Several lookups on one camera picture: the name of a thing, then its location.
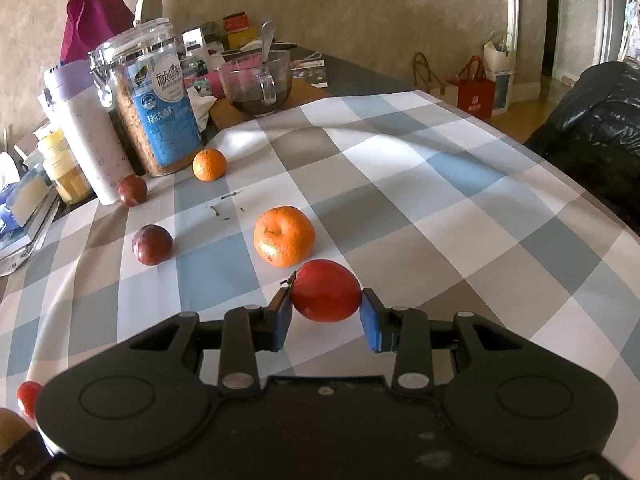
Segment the large red tomato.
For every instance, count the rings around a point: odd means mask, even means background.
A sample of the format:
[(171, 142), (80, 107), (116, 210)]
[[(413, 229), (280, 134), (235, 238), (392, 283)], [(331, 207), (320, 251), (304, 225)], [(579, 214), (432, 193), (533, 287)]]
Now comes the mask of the large red tomato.
[(291, 289), (293, 307), (307, 320), (318, 323), (342, 322), (361, 304), (356, 276), (329, 259), (307, 261), (281, 285)]

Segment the small red tomato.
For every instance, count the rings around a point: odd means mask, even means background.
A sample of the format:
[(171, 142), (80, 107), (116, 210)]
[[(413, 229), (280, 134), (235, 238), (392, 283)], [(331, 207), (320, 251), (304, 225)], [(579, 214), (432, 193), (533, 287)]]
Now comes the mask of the small red tomato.
[(16, 400), (21, 412), (30, 420), (35, 419), (37, 396), (42, 390), (39, 382), (26, 380), (17, 388)]

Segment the orange mandarin middle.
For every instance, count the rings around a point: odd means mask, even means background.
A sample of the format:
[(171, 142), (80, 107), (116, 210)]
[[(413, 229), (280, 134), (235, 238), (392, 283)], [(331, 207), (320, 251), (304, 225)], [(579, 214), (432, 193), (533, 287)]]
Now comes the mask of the orange mandarin middle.
[(271, 208), (256, 220), (254, 248), (266, 263), (292, 268), (307, 259), (316, 242), (311, 221), (296, 207)]

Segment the checkered tablecloth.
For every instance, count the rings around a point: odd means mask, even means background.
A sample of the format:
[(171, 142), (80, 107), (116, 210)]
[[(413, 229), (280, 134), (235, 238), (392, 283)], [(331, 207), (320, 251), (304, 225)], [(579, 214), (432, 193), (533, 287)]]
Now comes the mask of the checkered tablecloth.
[[(606, 455), (639, 473), (639, 240), (579, 184), (504, 134), (421, 92), (327, 98), (224, 130), (226, 174), (149, 183), (141, 206), (59, 218), (1, 282), (1, 402), (181, 311), (216, 320), (266, 304), (288, 271), (254, 225), (293, 206), (314, 255), (389, 307), (471, 311), (604, 378), (620, 414)], [(157, 266), (131, 242), (172, 238)]]

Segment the dark plum near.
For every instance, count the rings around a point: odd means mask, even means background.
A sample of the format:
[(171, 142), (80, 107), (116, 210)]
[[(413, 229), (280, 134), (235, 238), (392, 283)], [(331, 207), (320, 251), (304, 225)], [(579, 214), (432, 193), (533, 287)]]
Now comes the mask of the dark plum near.
[(174, 239), (162, 226), (148, 224), (141, 228), (131, 242), (136, 259), (145, 266), (157, 266), (172, 254)]

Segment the dark plum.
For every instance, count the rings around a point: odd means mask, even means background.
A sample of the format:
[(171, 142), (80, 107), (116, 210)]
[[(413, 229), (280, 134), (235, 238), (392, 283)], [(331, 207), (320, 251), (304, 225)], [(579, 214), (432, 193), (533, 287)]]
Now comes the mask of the dark plum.
[(122, 206), (128, 208), (142, 205), (148, 199), (146, 182), (136, 174), (130, 174), (130, 176), (122, 180), (117, 193)]
[(157, 266), (172, 254), (174, 239), (162, 226), (148, 224), (141, 228), (131, 242), (136, 259), (145, 266)]

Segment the small far mandarin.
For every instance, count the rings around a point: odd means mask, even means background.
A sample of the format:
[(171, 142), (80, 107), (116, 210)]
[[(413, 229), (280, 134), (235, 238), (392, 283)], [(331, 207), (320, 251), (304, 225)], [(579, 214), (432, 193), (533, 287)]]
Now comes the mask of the small far mandarin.
[(217, 180), (227, 170), (227, 159), (220, 151), (206, 148), (195, 155), (192, 170), (194, 177), (202, 182)]

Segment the yellow lid glass jar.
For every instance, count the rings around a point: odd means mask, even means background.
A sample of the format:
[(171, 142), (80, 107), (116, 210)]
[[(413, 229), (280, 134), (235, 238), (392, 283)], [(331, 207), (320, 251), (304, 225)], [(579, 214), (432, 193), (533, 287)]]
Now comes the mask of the yellow lid glass jar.
[(49, 133), (38, 142), (42, 166), (67, 205), (75, 205), (92, 193), (85, 174), (68, 145), (62, 130)]

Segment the brown paper bag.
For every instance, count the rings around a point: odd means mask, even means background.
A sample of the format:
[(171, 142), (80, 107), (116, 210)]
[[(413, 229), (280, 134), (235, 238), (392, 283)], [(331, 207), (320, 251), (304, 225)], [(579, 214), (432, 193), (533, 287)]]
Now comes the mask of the brown paper bag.
[(445, 103), (456, 106), (458, 104), (458, 87), (455, 84), (441, 80), (432, 70), (430, 62), (421, 51), (416, 52), (412, 59), (413, 85), (431, 96)]

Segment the stack of books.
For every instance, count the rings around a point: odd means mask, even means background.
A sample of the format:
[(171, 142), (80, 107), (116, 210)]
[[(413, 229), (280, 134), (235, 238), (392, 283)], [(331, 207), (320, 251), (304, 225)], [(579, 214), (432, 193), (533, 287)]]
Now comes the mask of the stack of books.
[(1, 235), (2, 278), (40, 251), (60, 206), (58, 192), (51, 190), (22, 228)]

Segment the black puffer jacket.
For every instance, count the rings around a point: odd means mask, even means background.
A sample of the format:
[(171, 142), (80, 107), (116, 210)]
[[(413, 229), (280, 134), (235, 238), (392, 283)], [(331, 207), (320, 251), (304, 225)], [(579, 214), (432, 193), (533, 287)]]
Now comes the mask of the black puffer jacket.
[(639, 67), (587, 68), (525, 142), (639, 231)]

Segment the glass cereal jar blue label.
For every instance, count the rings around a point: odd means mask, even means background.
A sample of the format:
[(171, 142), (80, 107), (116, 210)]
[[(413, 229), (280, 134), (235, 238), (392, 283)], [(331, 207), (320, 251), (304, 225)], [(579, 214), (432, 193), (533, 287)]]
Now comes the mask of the glass cereal jar blue label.
[(159, 177), (190, 165), (201, 136), (168, 18), (121, 32), (91, 51), (89, 60), (145, 172)]

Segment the white paper shopping bag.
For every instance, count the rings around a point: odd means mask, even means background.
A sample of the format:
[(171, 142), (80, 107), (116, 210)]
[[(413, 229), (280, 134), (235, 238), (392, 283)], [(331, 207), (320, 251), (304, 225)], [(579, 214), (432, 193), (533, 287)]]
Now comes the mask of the white paper shopping bag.
[(495, 96), (491, 116), (505, 113), (511, 102), (515, 75), (516, 50), (510, 32), (494, 30), (483, 46), (486, 76), (495, 83)]

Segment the white purple thermos bottle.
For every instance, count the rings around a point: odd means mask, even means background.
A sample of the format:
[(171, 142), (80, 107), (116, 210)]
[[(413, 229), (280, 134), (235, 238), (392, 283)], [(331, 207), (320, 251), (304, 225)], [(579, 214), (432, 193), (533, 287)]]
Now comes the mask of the white purple thermos bottle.
[(43, 99), (99, 202), (117, 203), (119, 185), (134, 170), (102, 106), (90, 64), (80, 60), (45, 70)]

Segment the magenta cloth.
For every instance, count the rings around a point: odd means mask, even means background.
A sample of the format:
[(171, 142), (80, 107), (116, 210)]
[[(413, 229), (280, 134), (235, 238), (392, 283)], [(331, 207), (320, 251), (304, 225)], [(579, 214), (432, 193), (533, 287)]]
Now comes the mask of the magenta cloth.
[(60, 61), (85, 60), (100, 44), (130, 29), (133, 21), (124, 0), (68, 0)]

